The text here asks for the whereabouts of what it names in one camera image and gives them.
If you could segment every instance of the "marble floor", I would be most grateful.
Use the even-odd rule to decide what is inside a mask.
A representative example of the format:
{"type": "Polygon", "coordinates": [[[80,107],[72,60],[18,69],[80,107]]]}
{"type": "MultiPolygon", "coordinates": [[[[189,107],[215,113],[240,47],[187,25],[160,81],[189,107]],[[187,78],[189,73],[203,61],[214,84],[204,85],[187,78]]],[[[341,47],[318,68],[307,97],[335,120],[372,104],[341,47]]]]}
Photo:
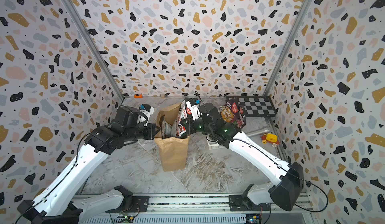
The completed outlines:
{"type": "MultiPolygon", "coordinates": [[[[224,105],[225,98],[203,98],[214,106],[224,105]]],[[[147,103],[155,108],[150,122],[155,123],[157,113],[163,107],[179,103],[182,98],[142,99],[126,98],[124,105],[139,107],[147,103]]],[[[265,118],[246,118],[244,132],[270,126],[265,118]]],[[[260,137],[251,138],[260,143],[260,137]]],[[[267,151],[277,155],[277,149],[263,145],[267,151]]],[[[116,150],[90,175],[82,194],[105,193],[122,185],[133,193],[239,193],[249,184],[269,182],[268,178],[239,154],[228,150],[209,150],[205,136],[191,135],[187,164],[184,170],[164,172],[159,160],[158,147],[153,140],[137,143],[116,150]]]]}

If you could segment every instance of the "snack bag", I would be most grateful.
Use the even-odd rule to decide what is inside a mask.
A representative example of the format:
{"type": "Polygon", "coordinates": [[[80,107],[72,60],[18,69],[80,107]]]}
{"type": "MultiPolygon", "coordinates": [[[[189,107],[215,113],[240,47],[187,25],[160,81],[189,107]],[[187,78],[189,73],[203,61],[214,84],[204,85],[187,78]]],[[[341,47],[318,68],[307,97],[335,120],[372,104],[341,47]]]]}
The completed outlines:
{"type": "Polygon", "coordinates": [[[242,129],[246,125],[246,116],[243,106],[237,104],[234,99],[230,99],[224,106],[221,107],[221,116],[224,121],[233,123],[238,128],[242,129]]]}

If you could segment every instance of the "metal cylinder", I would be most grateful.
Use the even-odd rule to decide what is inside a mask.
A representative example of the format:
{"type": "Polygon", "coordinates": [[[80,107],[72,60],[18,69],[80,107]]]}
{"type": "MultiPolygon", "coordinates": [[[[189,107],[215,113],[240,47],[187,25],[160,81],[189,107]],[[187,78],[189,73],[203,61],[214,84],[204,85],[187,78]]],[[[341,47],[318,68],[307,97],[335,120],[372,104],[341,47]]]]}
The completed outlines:
{"type": "Polygon", "coordinates": [[[256,135],[267,134],[269,132],[270,132],[269,128],[265,127],[263,129],[260,129],[260,130],[254,130],[254,131],[248,132],[248,133],[246,133],[246,135],[248,137],[253,137],[253,136],[256,136],[256,135]]]}

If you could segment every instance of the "speckled wall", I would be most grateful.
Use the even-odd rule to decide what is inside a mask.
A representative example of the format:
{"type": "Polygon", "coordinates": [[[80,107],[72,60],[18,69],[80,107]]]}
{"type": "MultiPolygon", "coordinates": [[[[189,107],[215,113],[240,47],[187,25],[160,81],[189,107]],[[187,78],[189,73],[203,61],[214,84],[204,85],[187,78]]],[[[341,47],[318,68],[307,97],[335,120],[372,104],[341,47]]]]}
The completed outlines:
{"type": "Polygon", "coordinates": [[[0,7],[0,221],[41,193],[118,99],[60,0],[0,7]]]}
{"type": "Polygon", "coordinates": [[[313,0],[272,89],[289,159],[328,194],[320,223],[385,223],[384,5],[313,0]]]}
{"type": "Polygon", "coordinates": [[[124,95],[262,94],[303,0],[72,0],[124,95]]]}

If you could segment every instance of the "white basket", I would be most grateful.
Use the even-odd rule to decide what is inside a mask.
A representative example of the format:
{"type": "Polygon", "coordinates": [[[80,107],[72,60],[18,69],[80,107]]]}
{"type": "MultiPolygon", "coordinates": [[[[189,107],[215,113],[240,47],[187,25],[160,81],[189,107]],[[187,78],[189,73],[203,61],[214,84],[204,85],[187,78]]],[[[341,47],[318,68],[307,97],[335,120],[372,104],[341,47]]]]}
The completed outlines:
{"type": "Polygon", "coordinates": [[[215,150],[215,149],[221,149],[221,148],[226,148],[224,147],[223,145],[220,145],[220,144],[214,144],[214,142],[209,142],[209,140],[207,140],[207,145],[209,146],[209,150],[215,150]]]}

